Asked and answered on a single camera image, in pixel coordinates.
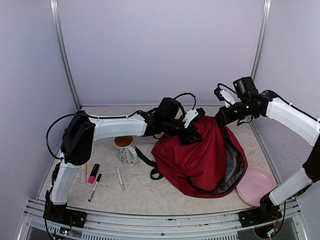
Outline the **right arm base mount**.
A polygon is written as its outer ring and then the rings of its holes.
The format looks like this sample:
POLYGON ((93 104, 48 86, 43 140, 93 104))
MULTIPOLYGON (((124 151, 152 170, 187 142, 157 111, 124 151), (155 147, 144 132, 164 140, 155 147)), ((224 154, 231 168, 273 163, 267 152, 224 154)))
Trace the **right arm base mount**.
POLYGON ((283 217, 279 205, 274 205, 268 195, 260 199, 260 206, 238 213, 242 228, 251 227, 283 217))

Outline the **red student backpack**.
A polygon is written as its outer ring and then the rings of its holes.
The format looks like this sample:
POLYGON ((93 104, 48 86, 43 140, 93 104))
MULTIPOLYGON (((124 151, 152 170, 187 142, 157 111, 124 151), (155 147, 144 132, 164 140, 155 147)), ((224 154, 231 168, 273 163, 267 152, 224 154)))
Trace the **red student backpack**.
POLYGON ((195 122, 202 141, 181 144, 178 137, 164 134, 154 145, 154 160, 138 148, 137 156, 151 166, 152 180, 165 177, 184 195, 214 199, 231 193, 248 168, 243 148, 233 132, 212 116, 195 122))

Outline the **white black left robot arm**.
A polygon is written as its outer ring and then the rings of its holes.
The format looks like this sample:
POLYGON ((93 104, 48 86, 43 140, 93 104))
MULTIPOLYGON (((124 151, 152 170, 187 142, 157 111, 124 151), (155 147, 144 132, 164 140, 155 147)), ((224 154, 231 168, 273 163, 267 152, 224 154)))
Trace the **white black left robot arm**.
POLYGON ((176 99, 165 97, 159 106, 149 110, 137 110, 130 115, 99 116, 88 115, 84 110, 71 113, 71 121, 64 130, 58 168, 46 193, 46 201, 52 204, 49 212, 63 223, 70 218, 70 211, 64 207, 78 169, 91 158, 94 141, 115 137, 150 137, 158 134, 177 136, 184 145, 202 141, 194 122, 205 115, 202 108, 193 107, 185 111, 176 99))

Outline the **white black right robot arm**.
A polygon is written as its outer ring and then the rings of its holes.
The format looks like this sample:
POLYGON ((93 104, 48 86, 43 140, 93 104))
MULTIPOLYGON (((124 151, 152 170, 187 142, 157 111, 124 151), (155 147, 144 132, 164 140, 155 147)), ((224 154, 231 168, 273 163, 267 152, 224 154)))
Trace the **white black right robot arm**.
POLYGON ((265 117, 291 130, 312 148, 302 167, 261 199, 262 206, 257 208, 255 216, 266 222, 275 214, 275 206, 320 180, 320 121, 273 90, 259 92, 250 76, 235 80, 233 88, 218 83, 213 93, 224 102, 215 115, 221 125, 233 122, 241 125, 246 117, 265 117))

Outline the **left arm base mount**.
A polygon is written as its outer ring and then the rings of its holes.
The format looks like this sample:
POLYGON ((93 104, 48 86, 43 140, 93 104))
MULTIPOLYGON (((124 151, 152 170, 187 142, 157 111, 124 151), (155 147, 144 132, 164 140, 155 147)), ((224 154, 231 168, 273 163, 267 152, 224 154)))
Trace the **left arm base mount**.
POLYGON ((44 214, 45 220, 67 225, 70 227, 84 228, 87 219, 87 213, 84 211, 67 208, 67 204, 53 204, 49 197, 45 200, 44 214))

